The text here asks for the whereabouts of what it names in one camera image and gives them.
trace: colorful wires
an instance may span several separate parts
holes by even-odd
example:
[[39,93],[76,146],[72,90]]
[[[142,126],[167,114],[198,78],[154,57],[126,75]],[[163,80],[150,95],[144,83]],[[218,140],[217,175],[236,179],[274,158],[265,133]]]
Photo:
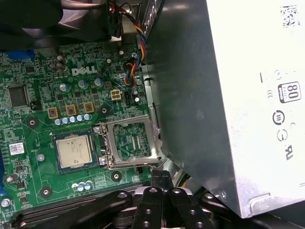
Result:
[[138,54],[137,58],[134,60],[134,63],[127,63],[127,66],[129,66],[130,69],[127,71],[126,77],[124,79],[124,83],[127,86],[134,87],[134,85],[135,85],[134,72],[145,58],[146,38],[145,38],[144,32],[143,32],[140,24],[136,21],[136,19],[129,12],[127,12],[126,10],[124,10],[122,8],[122,6],[124,6],[124,5],[129,5],[128,3],[124,3],[123,5],[118,6],[115,4],[114,1],[109,1],[109,2],[112,3],[111,12],[114,12],[116,9],[119,9],[120,14],[125,15],[133,23],[134,27],[136,28],[136,30],[139,34],[141,52]]

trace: silver metal casing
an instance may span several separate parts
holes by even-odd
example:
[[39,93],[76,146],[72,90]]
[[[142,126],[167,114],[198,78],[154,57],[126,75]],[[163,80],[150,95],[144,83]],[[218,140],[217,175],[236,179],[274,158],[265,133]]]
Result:
[[305,199],[304,9],[167,0],[150,32],[163,152],[242,218]]

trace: white label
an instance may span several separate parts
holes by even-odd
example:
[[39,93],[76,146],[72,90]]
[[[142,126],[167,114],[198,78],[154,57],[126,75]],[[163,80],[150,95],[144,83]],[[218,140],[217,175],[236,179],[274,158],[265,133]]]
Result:
[[10,144],[10,154],[11,155],[24,154],[23,143],[19,142],[15,144]]
[[94,66],[91,66],[91,70],[90,67],[86,67],[86,68],[72,68],[72,75],[73,76],[77,76],[79,74],[85,75],[85,74],[92,74],[92,73],[97,73],[97,70],[95,70]]

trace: motherboard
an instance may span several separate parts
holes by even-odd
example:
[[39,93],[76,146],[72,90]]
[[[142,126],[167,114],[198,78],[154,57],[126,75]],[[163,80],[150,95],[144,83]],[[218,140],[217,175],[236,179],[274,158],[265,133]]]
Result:
[[[30,59],[0,54],[1,224],[16,212],[43,221],[43,210],[62,213],[101,193],[150,181],[148,167],[109,170],[101,134],[103,123],[149,116],[141,69],[134,87],[124,83],[126,63],[138,52],[136,43],[110,52],[95,42],[59,47],[56,55],[35,52]],[[122,161],[149,156],[146,129],[144,123],[113,125]]]

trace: dell logo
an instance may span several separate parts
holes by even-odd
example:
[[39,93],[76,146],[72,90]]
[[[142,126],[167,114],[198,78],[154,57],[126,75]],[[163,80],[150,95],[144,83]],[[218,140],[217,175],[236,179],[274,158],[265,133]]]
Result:
[[72,68],[72,75],[73,76],[77,76],[79,74],[85,75],[85,74],[92,74],[92,73],[97,73],[97,70],[95,70],[94,66],[91,66],[91,70],[90,67],[86,67],[86,68]]

